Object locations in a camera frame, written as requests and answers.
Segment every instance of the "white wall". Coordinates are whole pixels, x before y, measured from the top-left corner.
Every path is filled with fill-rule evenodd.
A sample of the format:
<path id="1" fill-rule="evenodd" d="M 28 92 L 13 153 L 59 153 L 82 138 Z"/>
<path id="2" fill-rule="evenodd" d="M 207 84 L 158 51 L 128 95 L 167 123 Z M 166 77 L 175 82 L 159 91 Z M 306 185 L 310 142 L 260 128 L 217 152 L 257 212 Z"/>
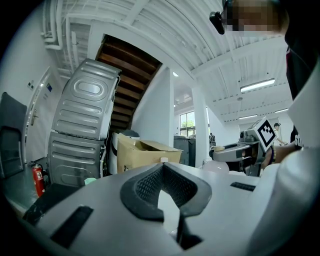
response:
<path id="1" fill-rule="evenodd" d="M 225 146 L 239 141 L 239 125 L 237 122 L 221 123 L 208 107 L 210 132 L 215 136 L 217 146 Z"/>
<path id="2" fill-rule="evenodd" d="M 291 121 L 290 117 L 286 113 L 280 114 L 278 118 L 281 124 L 280 129 L 282 140 L 290 143 L 290 137 L 294 129 L 294 123 Z"/>
<path id="3" fill-rule="evenodd" d="M 61 81 L 57 66 L 45 49 L 40 35 L 41 27 L 42 9 L 37 8 L 15 34 L 0 66 L 0 96 L 7 92 L 26 106 L 49 66 L 54 69 L 58 81 Z M 35 88 L 30 90 L 27 85 L 32 80 Z"/>
<path id="4" fill-rule="evenodd" d="M 174 88 L 172 72 L 160 69 L 145 92 L 132 119 L 131 129 L 141 140 L 174 145 Z"/>

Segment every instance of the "white pillar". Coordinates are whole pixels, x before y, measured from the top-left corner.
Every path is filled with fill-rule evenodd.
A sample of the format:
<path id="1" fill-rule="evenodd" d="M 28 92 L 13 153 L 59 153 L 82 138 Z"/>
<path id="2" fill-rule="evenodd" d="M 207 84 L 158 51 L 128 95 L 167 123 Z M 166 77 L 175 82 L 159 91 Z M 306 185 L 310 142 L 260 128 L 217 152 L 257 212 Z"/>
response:
<path id="1" fill-rule="evenodd" d="M 195 167 L 198 168 L 204 159 L 209 158 L 209 126 L 206 101 L 199 86 L 192 89 L 192 97 L 196 129 Z"/>

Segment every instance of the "black panel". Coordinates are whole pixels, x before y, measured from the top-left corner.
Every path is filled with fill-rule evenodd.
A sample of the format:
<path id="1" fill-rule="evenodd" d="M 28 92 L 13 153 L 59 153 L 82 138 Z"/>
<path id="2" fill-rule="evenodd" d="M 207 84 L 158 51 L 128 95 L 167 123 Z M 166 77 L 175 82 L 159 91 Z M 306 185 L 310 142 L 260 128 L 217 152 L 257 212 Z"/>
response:
<path id="1" fill-rule="evenodd" d="M 243 183 L 239 183 L 239 182 L 234 182 L 230 186 L 235 187 L 237 189 L 247 190 L 247 191 L 251 191 L 251 192 L 253 192 L 256 188 L 256 186 L 243 184 Z"/>
<path id="2" fill-rule="evenodd" d="M 62 247 L 68 248 L 93 212 L 88 206 L 79 206 L 51 239 Z"/>
<path id="3" fill-rule="evenodd" d="M 163 222 L 164 213 L 158 209 L 161 190 L 170 194 L 184 218 L 199 215 L 212 196 L 211 187 L 204 180 L 169 163 L 160 163 L 125 182 L 120 198 L 136 217 Z"/>
<path id="4" fill-rule="evenodd" d="M 24 170 L 22 139 L 27 107 L 4 92 L 0 101 L 0 178 Z"/>

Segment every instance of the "wooden staircase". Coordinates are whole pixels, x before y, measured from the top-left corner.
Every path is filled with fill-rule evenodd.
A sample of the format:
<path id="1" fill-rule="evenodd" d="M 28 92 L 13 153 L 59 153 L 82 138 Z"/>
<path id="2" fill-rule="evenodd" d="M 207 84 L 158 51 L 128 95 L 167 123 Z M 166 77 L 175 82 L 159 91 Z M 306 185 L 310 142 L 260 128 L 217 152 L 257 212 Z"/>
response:
<path id="1" fill-rule="evenodd" d="M 133 114 L 162 63 L 143 50 L 109 35 L 102 41 L 96 60 L 122 70 L 115 91 L 110 130 L 130 129 Z"/>

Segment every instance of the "white ceiling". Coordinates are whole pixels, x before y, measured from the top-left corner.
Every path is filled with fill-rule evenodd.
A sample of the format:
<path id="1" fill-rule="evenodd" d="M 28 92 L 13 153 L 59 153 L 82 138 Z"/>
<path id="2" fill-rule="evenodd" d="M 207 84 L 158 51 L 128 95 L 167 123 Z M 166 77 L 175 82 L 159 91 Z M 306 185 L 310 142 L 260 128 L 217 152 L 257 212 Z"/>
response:
<path id="1" fill-rule="evenodd" d="M 284 38 L 241 37 L 228 32 L 220 35 L 210 23 L 209 14 L 221 9 L 220 0 L 64 0 L 62 20 L 66 14 L 93 17 L 70 19 L 70 31 L 76 33 L 79 62 L 88 57 L 93 19 L 112 20 L 120 27 L 139 33 L 170 56 L 174 64 L 162 62 L 179 75 L 174 88 L 175 102 L 185 99 L 184 104 L 176 104 L 176 111 L 193 104 L 190 89 L 193 86 L 202 87 L 207 106 L 222 122 L 289 107 L 292 99 L 286 79 Z M 65 23 L 62 24 L 64 35 Z M 68 52 L 66 47 L 66 36 L 63 50 L 57 51 L 57 56 L 62 68 L 60 74 L 68 77 L 71 75 L 69 54 L 73 67 L 76 63 L 73 50 Z M 240 92 L 241 86 L 271 78 L 276 79 L 272 86 Z"/>

